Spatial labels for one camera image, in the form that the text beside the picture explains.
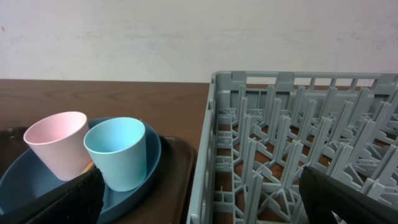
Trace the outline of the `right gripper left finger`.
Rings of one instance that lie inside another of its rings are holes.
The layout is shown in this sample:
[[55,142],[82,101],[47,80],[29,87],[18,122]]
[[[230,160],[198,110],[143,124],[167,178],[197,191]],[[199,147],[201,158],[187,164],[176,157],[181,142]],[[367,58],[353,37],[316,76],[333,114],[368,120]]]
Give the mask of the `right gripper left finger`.
[[103,207],[105,182],[93,168],[17,210],[1,223],[96,223]]

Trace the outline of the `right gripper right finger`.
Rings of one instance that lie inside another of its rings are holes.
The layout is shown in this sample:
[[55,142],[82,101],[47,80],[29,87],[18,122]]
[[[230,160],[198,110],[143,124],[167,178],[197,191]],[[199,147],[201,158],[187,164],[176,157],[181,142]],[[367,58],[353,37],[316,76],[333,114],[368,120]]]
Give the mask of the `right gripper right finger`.
[[337,224],[335,215],[353,224],[397,223],[397,210],[310,166],[303,168],[299,192],[310,224]]

